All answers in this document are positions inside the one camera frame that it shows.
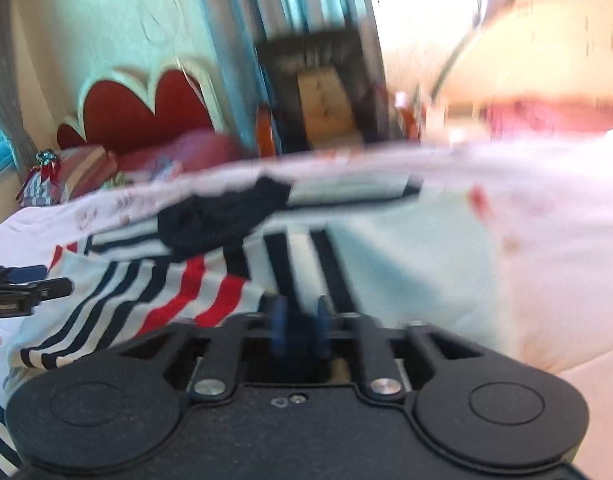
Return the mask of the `striped knit sweater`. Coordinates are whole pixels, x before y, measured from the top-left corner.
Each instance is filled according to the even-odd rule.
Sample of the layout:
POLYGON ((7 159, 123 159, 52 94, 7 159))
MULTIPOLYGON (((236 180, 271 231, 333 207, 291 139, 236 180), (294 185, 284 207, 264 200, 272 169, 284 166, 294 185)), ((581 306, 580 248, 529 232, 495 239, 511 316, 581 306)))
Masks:
POLYGON ((0 264, 46 266, 74 286, 24 320, 5 347, 0 479, 21 460, 5 422, 27 380, 162 326, 221 324, 273 300, 315 313, 359 313, 400 328, 428 322, 508 349, 487 198, 373 174, 192 195, 116 228, 0 230, 0 264))

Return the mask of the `maroon blanket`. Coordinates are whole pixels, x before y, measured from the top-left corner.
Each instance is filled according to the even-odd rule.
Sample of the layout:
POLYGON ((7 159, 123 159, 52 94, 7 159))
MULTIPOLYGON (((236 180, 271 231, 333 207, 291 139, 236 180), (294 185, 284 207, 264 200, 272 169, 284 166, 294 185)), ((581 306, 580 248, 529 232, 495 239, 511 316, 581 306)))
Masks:
POLYGON ((170 180, 246 158, 232 136, 209 130, 188 131, 175 140, 116 156, 118 170, 133 182, 170 180))

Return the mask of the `grey side curtain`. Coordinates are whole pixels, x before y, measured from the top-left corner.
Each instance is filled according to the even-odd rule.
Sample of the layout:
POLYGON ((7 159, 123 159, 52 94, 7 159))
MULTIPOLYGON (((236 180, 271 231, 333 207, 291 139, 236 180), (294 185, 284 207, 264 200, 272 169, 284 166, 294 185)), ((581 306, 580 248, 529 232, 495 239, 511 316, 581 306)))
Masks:
POLYGON ((20 176, 33 166, 37 147, 23 125, 18 92, 11 0, 0 0, 0 131, 20 176))

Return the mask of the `red heart-shaped headboard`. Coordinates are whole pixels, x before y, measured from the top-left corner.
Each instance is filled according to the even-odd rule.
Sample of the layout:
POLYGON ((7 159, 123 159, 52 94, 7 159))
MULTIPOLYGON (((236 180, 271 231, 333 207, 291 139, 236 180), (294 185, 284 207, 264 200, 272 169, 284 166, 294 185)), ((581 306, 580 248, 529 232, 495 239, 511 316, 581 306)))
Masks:
POLYGON ((56 142, 63 150, 92 144, 125 154, 197 129, 226 131, 220 101, 206 63, 173 56, 149 74, 111 68, 88 78, 56 142))

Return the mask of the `pink floral bed quilt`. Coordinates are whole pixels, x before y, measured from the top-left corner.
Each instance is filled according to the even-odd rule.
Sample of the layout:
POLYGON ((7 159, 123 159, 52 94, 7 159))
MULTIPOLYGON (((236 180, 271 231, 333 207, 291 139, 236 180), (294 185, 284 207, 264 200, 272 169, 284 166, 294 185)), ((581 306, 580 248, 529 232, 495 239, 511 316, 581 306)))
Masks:
POLYGON ((169 183, 19 211, 0 225, 0 264, 44 263, 75 233, 144 218, 192 192, 241 188, 260 174, 315 178, 368 170, 408 172, 450 188, 482 186, 500 244, 513 350, 581 389, 591 426, 575 461, 595 479, 613 479, 613 138, 234 162, 169 183))

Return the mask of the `pink pillow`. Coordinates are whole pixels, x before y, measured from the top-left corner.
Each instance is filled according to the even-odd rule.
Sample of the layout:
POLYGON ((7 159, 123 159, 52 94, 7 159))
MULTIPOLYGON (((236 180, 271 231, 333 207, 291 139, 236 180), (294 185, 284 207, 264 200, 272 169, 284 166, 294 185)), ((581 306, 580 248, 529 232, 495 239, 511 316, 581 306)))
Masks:
POLYGON ((486 107, 492 138, 594 136, 613 129, 613 107, 581 101, 519 100, 486 107))

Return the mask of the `teal curtain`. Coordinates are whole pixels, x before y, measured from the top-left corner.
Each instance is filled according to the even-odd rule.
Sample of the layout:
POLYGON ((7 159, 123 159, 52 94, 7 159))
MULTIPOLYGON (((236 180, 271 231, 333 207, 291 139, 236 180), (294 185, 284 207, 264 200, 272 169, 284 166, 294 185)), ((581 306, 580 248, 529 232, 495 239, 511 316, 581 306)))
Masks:
POLYGON ((267 100, 256 43, 264 39, 352 26, 359 31, 368 73, 385 81, 372 0, 200 0, 215 49, 233 133, 256 145, 256 107, 267 100))

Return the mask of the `cream arched headboard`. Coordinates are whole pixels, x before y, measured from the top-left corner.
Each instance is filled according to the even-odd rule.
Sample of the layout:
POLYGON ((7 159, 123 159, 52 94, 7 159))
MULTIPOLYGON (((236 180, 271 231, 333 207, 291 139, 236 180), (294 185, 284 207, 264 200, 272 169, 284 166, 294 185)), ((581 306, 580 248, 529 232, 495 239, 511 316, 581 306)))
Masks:
POLYGON ((613 9, 517 0, 463 38, 430 90, 445 103, 613 97, 613 9))

